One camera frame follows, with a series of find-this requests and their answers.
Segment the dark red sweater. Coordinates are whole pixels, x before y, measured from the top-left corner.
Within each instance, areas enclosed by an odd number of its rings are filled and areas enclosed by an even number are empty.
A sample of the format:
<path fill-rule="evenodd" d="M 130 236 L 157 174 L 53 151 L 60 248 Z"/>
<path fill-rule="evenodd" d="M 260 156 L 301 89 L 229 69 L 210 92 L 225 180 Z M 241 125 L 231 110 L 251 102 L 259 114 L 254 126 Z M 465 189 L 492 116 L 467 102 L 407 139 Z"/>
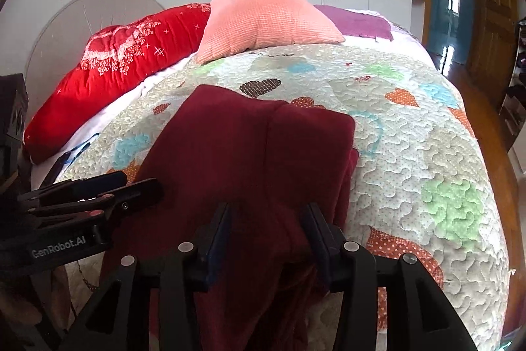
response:
<path fill-rule="evenodd" d="M 301 222 L 310 203 L 344 224 L 357 166 L 354 119 L 202 85 L 148 152 L 138 180 L 163 200 L 125 218 L 102 274 L 121 258 L 152 260 L 195 239 L 220 204 L 232 213 L 217 281 L 195 297 L 206 350 L 242 350 L 259 324 L 274 350 L 307 346 L 305 317 L 327 292 Z"/>

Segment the black smartphone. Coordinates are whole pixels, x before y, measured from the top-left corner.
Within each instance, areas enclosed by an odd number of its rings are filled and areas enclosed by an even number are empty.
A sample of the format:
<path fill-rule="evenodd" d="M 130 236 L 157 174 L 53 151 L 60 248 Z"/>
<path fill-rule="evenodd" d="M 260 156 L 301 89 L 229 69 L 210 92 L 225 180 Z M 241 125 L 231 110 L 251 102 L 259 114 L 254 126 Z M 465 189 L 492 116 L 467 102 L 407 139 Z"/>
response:
<path fill-rule="evenodd" d="M 71 152 L 66 151 L 63 154 L 61 154 L 57 160 L 55 160 L 54 164 L 46 174 L 44 180 L 41 182 L 40 188 L 45 188 L 49 185 L 54 184 L 55 180 L 60 175 L 60 173 L 64 170 L 66 166 L 69 165 L 70 155 Z"/>

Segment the patchwork heart quilt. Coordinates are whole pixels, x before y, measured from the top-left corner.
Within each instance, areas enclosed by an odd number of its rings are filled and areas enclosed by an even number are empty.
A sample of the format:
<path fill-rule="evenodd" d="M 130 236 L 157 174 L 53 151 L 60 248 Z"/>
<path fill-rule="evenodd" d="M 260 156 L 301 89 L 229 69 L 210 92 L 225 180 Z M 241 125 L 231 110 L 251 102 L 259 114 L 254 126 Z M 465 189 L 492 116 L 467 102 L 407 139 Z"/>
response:
<path fill-rule="evenodd" d="M 345 235 L 376 255 L 415 253 L 475 346 L 498 347 L 510 280 L 503 227 L 463 99 L 420 44 L 348 38 L 182 62 L 97 133 L 61 178 L 134 177 L 202 84 L 353 117 L 359 159 Z"/>

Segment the red floral comforter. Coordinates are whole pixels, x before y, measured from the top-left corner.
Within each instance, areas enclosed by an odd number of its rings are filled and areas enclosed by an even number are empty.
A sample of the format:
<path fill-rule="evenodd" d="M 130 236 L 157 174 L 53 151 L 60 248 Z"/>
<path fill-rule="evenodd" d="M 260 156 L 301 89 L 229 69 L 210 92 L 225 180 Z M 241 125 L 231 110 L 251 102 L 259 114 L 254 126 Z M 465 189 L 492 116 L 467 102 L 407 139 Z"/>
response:
<path fill-rule="evenodd" d="M 33 163 L 54 156 L 85 122 L 146 78 L 195 53 L 210 11 L 209 4 L 185 4 L 92 35 L 78 65 L 26 127 Z"/>

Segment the white round headboard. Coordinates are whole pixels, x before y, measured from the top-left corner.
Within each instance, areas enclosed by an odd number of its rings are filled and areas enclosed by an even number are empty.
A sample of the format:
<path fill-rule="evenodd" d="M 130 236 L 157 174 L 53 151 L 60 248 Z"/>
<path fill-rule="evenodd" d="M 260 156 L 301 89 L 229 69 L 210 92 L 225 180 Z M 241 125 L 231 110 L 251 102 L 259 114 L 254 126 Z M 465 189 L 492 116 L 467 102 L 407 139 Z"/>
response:
<path fill-rule="evenodd" d="M 43 27 L 29 54 L 25 83 L 32 117 L 82 57 L 99 30 L 163 10 L 156 0 L 73 0 Z"/>

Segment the cluttered shelf rack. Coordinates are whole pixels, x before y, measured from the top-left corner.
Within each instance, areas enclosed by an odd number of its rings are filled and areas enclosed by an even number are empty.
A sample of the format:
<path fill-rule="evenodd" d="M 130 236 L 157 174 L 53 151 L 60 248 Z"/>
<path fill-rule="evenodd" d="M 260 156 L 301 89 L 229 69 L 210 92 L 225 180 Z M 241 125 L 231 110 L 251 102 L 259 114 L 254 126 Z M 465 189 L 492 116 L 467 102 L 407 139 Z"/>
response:
<path fill-rule="evenodd" d="M 525 18 L 517 22 L 515 34 L 516 49 L 512 75 L 498 112 L 508 151 L 525 125 Z"/>

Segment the purple blanket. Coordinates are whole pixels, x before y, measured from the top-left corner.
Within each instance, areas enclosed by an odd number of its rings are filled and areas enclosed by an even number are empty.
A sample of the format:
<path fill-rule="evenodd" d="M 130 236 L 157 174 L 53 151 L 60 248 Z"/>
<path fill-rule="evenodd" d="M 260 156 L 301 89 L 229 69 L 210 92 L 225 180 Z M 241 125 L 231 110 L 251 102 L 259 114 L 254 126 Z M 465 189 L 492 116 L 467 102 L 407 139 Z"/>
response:
<path fill-rule="evenodd" d="M 315 8 L 327 16 L 344 36 L 393 40 L 391 24 L 380 16 L 356 13 L 330 5 L 316 4 Z"/>

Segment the pink corduroy pillow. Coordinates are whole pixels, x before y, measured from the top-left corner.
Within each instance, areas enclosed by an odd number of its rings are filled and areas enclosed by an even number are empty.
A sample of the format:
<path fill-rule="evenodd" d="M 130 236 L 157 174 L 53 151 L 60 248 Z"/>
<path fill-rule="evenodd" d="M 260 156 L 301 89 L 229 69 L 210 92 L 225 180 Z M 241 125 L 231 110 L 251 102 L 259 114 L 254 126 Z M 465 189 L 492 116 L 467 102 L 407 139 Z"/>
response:
<path fill-rule="evenodd" d="M 307 0 L 212 0 L 199 65 L 274 46 L 338 44 L 344 36 Z"/>

